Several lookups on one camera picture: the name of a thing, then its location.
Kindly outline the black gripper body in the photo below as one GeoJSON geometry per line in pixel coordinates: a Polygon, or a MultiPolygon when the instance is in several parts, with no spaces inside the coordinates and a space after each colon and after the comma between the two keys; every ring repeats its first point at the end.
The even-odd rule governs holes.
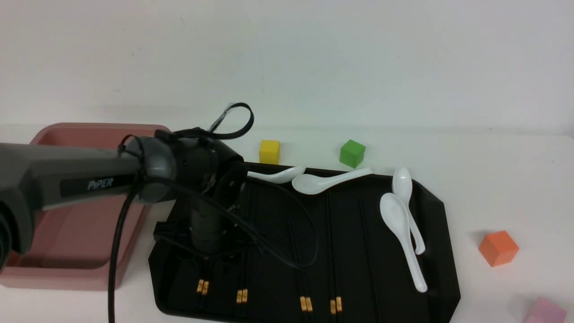
{"type": "Polygon", "coordinates": [[[154,240],[201,259],[231,257],[254,247],[254,239],[229,218],[237,215],[236,203],[247,174],[245,164],[232,164],[210,188],[176,188],[176,201],[183,203],[185,217],[158,222],[154,240]]]}

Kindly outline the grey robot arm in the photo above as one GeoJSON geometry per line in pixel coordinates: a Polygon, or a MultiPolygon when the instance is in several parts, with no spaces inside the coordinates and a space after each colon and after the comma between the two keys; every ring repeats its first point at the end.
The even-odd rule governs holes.
{"type": "Polygon", "coordinates": [[[164,131],[127,135],[117,149],[2,143],[1,266],[31,249],[43,211],[123,194],[151,205],[187,192],[228,208],[225,198],[236,200],[247,174],[221,141],[164,131]]]}

